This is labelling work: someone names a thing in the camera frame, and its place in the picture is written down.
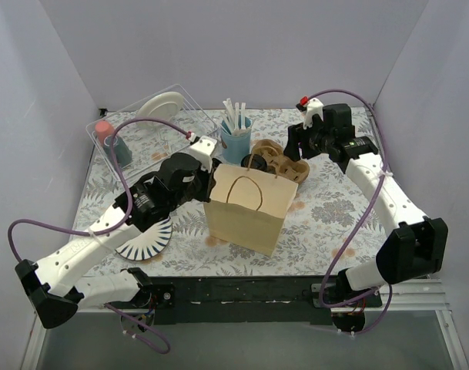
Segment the brown paper takeout bag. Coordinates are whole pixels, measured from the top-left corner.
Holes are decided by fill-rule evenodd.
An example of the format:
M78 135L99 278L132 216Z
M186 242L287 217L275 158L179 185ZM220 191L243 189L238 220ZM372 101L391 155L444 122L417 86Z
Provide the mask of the brown paper takeout bag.
M209 235L271 256L298 184L278 174L221 164L204 203Z

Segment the black plastic cup lid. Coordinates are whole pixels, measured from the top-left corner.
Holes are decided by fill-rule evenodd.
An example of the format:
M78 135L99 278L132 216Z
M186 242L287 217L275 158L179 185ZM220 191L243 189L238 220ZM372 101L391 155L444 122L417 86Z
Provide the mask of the black plastic cup lid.
M255 153L246 155L241 160L240 166L244 168L260 170L263 172L268 171L268 165L267 165L266 160L261 155L255 154Z

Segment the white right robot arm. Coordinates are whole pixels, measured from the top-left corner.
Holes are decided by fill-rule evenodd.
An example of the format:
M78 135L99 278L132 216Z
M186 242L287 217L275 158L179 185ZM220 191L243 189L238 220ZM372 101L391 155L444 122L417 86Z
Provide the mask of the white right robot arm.
M333 285L321 287L322 303L350 307L367 291L437 273L447 243L446 223L428 217L385 171L373 141L356 135L351 108L325 106L316 98L302 99L297 108L303 122L289 126L284 155L291 160L328 155L368 199L387 235L373 259L340 271Z

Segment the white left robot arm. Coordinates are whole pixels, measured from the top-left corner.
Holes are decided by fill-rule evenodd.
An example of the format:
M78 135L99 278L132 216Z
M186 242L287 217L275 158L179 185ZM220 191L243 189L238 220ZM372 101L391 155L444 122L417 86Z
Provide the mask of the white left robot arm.
M85 273L119 248L128 248L137 237L162 233L161 223L183 204L209 201L213 174L193 156L174 153L157 171L141 176L119 195L75 239L36 262L19 261L15 273L42 326L56 328L81 308L108 303L144 308L151 301L152 284L139 268L103 277L86 277Z

